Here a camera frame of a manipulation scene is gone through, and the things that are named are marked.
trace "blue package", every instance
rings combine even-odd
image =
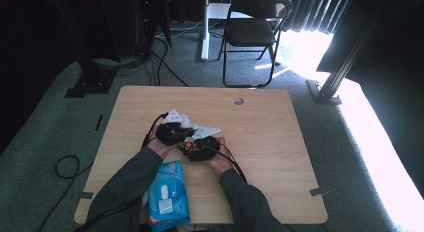
[[[180,161],[163,163],[149,189],[149,225],[153,232],[190,223]]]

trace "dark jacket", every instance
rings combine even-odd
[[[152,184],[162,162],[162,158],[147,147],[130,159],[94,198],[87,221],[139,198],[137,204],[98,221],[88,231],[137,232],[141,197]],[[284,231],[281,223],[272,215],[263,193],[246,184],[236,170],[230,169],[222,173],[220,184],[227,196],[238,231]]]

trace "table top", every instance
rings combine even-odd
[[[242,99],[241,105],[235,100]],[[285,224],[323,223],[327,212],[302,133],[285,90],[125,86],[118,95],[84,192],[97,193],[126,161],[139,152],[155,118],[172,109],[191,121],[221,128],[226,145],[249,184],[268,199]],[[174,149],[165,161],[180,160],[191,223],[232,223],[219,178],[202,162],[190,162]],[[92,200],[80,199],[75,221],[84,223]],[[147,210],[141,213],[147,223]]]

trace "hand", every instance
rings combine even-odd
[[[157,128],[157,125],[153,128],[153,131],[149,137],[149,143],[147,143],[147,147],[156,152],[156,154],[158,154],[162,159],[165,159],[171,150],[177,148],[178,143],[174,145],[166,145],[160,142],[160,140],[156,137]]]
[[[231,158],[230,152],[224,146],[225,145],[225,138],[224,137],[218,137],[216,139],[218,140],[218,143],[221,144],[219,152],[221,152],[224,155]],[[225,171],[233,168],[233,164],[228,159],[226,159],[225,157],[223,157],[220,154],[216,154],[212,159],[206,161],[206,163],[219,176],[221,176],[221,174],[224,173]]]

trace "black metal frame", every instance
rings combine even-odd
[[[356,41],[355,45],[353,46],[352,50],[350,51],[350,54],[344,61],[341,68],[337,72],[331,73],[322,86],[318,81],[307,81],[312,96],[314,97],[315,103],[330,105],[339,105],[342,103],[341,98],[334,95],[339,89],[343,79],[346,77],[352,66],[355,64],[355,61],[361,54],[363,48],[368,43],[368,40],[370,39],[373,33],[374,27],[376,26],[378,19],[382,15],[382,5],[384,1],[385,0],[382,0],[378,5],[376,11],[372,15],[365,29],[362,31],[362,34]]]
[[[116,71],[106,73],[94,63],[66,0],[53,0],[53,3],[57,9],[53,15],[56,16],[58,27],[82,69],[74,89],[70,89],[65,97],[82,98],[86,93],[109,93]]]
[[[281,28],[282,25],[284,24],[284,21],[288,18],[290,12],[291,12],[291,1],[290,0],[286,0],[287,1],[287,5],[286,7],[288,7],[288,11],[287,11],[287,15],[283,18],[283,17],[273,17],[273,18],[269,18],[269,19],[278,19],[279,21],[277,21],[277,26],[274,28],[274,37],[277,36],[277,40],[274,42],[274,44],[272,45],[267,45],[264,47],[263,50],[228,50],[227,45],[229,43],[228,41],[228,22],[231,19],[231,13],[233,12],[233,4],[230,6],[230,9],[228,10],[228,15],[227,15],[227,24],[225,25],[224,28],[224,34],[222,36],[222,41],[221,41],[221,47],[219,50],[219,55],[218,55],[218,60],[221,59],[221,53],[224,53],[224,65],[223,65],[223,75],[222,75],[222,82],[226,87],[229,88],[262,88],[267,86],[271,81],[272,81],[272,75],[274,73],[274,68],[275,68],[275,59],[277,56],[277,51],[278,51],[278,46],[280,43],[280,37],[281,37]],[[269,78],[265,83],[262,84],[228,84],[226,82],[226,73],[227,73],[227,57],[228,57],[228,53],[229,52],[261,52],[259,58],[257,58],[257,60],[260,60],[262,58],[262,56],[264,55],[265,51],[269,48],[272,49],[272,46],[275,45],[275,50],[273,51],[273,53],[271,54],[271,59],[272,59],[272,65],[271,65],[271,70],[270,70],[270,74],[269,74]]]

